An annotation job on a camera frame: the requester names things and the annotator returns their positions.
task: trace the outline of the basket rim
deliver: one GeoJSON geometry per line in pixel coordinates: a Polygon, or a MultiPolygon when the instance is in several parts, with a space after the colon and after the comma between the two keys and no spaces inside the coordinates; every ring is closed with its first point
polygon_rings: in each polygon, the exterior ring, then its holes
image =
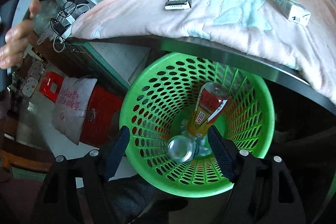
{"type": "MultiPolygon", "coordinates": [[[[167,59],[171,59],[174,56],[179,56],[179,55],[183,55],[186,58],[191,56],[191,55],[187,55],[187,54],[183,54],[183,53],[179,53],[179,52],[171,52],[171,53],[159,58],[155,62],[153,62],[150,66],[148,66],[145,70],[143,70],[139,74],[139,76],[136,78],[136,80],[133,82],[130,89],[128,90],[128,92],[125,96],[125,99],[123,101],[121,111],[120,111],[120,120],[119,120],[120,128],[123,125],[127,124],[127,121],[125,120],[126,118],[124,118],[124,117],[126,117],[126,115],[122,115],[122,114],[130,111],[128,106],[129,106],[130,103],[132,103],[131,102],[131,97],[133,97],[133,95],[132,95],[133,90],[135,90],[137,88],[137,83],[142,80],[143,75],[147,74],[148,71],[155,69],[158,63],[164,62],[167,59]]],[[[269,89],[268,89],[265,81],[260,76],[251,74],[249,72],[246,72],[246,73],[248,75],[251,75],[251,77],[254,78],[255,82],[257,82],[257,84],[265,91],[264,92],[264,96],[266,97],[265,108],[271,114],[270,117],[269,117],[267,132],[269,132],[271,130],[274,130],[274,125],[275,125],[274,106],[273,106],[273,100],[272,100],[271,94],[269,92],[269,89]]],[[[257,153],[257,155],[254,155],[255,157],[259,157],[259,158],[264,158],[265,157],[265,155],[266,155],[266,153],[267,153],[267,151],[270,147],[270,144],[272,142],[272,138],[273,138],[273,134],[267,134],[267,137],[264,140],[264,145],[263,145],[262,149],[257,153]]],[[[143,164],[139,164],[139,161],[138,161],[139,155],[138,155],[138,153],[136,153],[136,151],[134,149],[131,149],[130,146],[127,146],[126,155],[127,155],[127,159],[129,160],[130,164],[140,174],[140,176],[142,176],[151,185],[155,186],[156,188],[158,188],[158,189],[160,189],[160,190],[162,190],[166,193],[170,193],[170,194],[178,195],[178,196],[183,196],[183,197],[189,197],[189,198],[204,198],[204,197],[208,197],[208,196],[221,194],[221,193],[226,192],[226,191],[233,188],[233,184],[231,182],[229,182],[229,180],[227,180],[226,183],[223,183],[223,181],[221,182],[223,184],[222,186],[219,186],[219,183],[216,183],[217,184],[216,187],[204,187],[204,186],[202,186],[197,191],[187,190],[187,187],[185,187],[184,189],[180,189],[178,187],[174,187],[175,182],[172,182],[172,181],[169,181],[169,180],[167,182],[162,182],[160,179],[151,176],[150,173],[147,172],[147,167],[143,164]]]]}

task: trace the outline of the pink blanket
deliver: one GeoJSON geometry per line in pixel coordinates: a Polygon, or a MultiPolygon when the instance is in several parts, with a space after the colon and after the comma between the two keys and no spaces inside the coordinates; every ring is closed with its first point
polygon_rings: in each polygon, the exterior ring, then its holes
{"type": "Polygon", "coordinates": [[[134,35],[202,37],[300,70],[336,104],[336,1],[300,0],[307,27],[288,21],[271,0],[192,0],[190,10],[165,10],[167,0],[104,0],[72,27],[78,38],[134,35]]]}

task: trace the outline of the trash bin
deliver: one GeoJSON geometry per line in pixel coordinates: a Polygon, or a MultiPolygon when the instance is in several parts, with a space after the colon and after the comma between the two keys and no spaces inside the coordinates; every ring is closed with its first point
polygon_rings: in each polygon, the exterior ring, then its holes
{"type": "Polygon", "coordinates": [[[265,157],[274,131],[274,107],[264,80],[251,73],[181,53],[168,54],[147,67],[128,91],[120,127],[130,129],[126,154],[131,165],[155,187],[178,196],[206,197],[233,187],[213,154],[191,162],[167,157],[167,141],[181,133],[206,82],[232,95],[215,125],[223,137],[255,157],[265,157]]]}

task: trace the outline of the blue pattern on blanket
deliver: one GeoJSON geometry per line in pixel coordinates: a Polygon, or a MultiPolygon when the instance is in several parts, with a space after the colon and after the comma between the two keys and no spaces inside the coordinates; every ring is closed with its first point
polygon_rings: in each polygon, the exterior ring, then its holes
{"type": "Polygon", "coordinates": [[[265,2],[266,0],[209,0],[210,8],[219,11],[213,24],[236,23],[244,27],[272,30],[271,25],[258,13],[265,2]]]}

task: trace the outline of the silver screw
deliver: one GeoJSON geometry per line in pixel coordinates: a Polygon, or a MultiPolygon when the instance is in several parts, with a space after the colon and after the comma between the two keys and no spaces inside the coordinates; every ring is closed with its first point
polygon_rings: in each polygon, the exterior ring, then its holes
{"type": "Polygon", "coordinates": [[[91,150],[89,154],[90,154],[91,157],[95,157],[99,154],[99,151],[94,149],[94,150],[91,150]]]}
{"type": "Polygon", "coordinates": [[[249,152],[247,150],[245,150],[245,149],[242,149],[242,150],[239,150],[239,154],[241,154],[242,156],[246,157],[249,154],[249,152]]]}
{"type": "Polygon", "coordinates": [[[61,162],[64,160],[64,157],[62,155],[56,157],[56,162],[61,162]]]}
{"type": "Polygon", "coordinates": [[[282,159],[281,159],[279,156],[275,156],[273,159],[274,159],[276,162],[281,162],[281,161],[282,161],[282,159]]]}

